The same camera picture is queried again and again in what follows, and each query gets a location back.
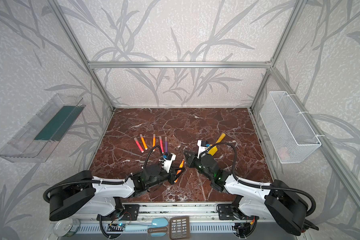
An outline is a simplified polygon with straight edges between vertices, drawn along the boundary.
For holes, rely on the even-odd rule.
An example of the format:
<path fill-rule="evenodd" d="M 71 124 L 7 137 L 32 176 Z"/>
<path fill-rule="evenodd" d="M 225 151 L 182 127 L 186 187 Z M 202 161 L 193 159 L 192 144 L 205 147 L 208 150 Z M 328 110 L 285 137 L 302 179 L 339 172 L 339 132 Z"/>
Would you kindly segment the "orange pen front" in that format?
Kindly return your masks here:
<path fill-rule="evenodd" d="M 175 183 L 178 181 L 178 178 L 179 178 L 179 176 L 180 176 L 180 174 L 182 172 L 182 168 L 184 167 L 184 164 L 185 164 L 185 161 L 182 160 L 182 162 L 181 162 L 181 164 L 179 166 L 181 169 L 177 171 L 177 174 L 176 174 L 177 179 L 175 180 Z"/>

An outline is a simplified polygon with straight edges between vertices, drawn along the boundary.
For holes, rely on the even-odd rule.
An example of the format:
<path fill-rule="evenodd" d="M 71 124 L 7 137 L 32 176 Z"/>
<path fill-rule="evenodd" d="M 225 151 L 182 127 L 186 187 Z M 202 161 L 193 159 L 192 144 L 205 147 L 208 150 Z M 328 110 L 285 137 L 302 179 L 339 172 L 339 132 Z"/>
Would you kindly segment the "red capped pen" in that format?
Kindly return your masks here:
<path fill-rule="evenodd" d="M 161 148 L 161 151 L 162 151 L 162 153 L 164 153 L 164 145 L 163 145 L 163 139 L 162 139 L 162 136 L 159 136 L 159 142 L 160 142 L 160 148 Z"/>

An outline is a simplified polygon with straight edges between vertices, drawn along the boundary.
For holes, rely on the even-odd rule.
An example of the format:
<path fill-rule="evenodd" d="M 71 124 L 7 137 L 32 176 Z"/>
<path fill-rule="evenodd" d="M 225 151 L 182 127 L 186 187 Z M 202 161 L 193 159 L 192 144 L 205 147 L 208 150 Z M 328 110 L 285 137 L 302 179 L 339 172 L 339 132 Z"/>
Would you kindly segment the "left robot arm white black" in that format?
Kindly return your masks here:
<path fill-rule="evenodd" d="M 185 167 L 150 165 L 124 180 L 102 179 L 91 171 L 82 171 L 48 188 L 43 199 L 49 203 L 50 221 L 67 219 L 74 214 L 120 215 L 125 211 L 122 199 L 137 198 L 165 182 L 174 184 Z"/>

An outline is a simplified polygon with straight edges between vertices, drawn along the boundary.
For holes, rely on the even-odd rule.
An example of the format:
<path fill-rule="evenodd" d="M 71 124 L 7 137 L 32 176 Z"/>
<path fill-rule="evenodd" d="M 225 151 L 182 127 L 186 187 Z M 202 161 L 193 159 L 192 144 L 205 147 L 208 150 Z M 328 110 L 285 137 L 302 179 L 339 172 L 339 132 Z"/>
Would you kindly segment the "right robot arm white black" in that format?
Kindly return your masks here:
<path fill-rule="evenodd" d="M 188 168 L 196 169 L 211 182 L 217 192 L 234 195 L 235 200 L 222 212 L 237 220 L 275 221 L 288 234 L 299 236 L 308 229 L 319 230 L 306 219 L 316 209 L 308 193 L 290 188 L 284 182 L 259 183 L 236 177 L 220 169 L 210 154 L 184 151 Z"/>

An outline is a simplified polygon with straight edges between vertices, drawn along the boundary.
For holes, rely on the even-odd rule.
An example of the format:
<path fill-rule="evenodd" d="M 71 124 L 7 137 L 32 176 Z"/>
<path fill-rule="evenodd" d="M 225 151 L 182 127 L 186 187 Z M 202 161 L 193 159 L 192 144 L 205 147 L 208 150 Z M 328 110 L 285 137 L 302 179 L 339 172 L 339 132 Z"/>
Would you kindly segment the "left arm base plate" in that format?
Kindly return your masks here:
<path fill-rule="evenodd" d="M 118 215 L 116 221 L 136 221 L 138 219 L 140 205 L 128 204 L 124 205 L 125 210 Z"/>

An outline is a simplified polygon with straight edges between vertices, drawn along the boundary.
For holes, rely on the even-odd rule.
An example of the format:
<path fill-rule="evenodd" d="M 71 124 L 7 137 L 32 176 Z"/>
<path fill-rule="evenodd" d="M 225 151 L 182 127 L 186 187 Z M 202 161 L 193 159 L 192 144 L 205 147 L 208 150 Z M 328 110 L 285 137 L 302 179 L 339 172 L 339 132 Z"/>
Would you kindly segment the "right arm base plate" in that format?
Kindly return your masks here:
<path fill-rule="evenodd" d="M 242 220 L 245 215 L 231 204 L 218 204 L 216 208 L 219 220 Z"/>

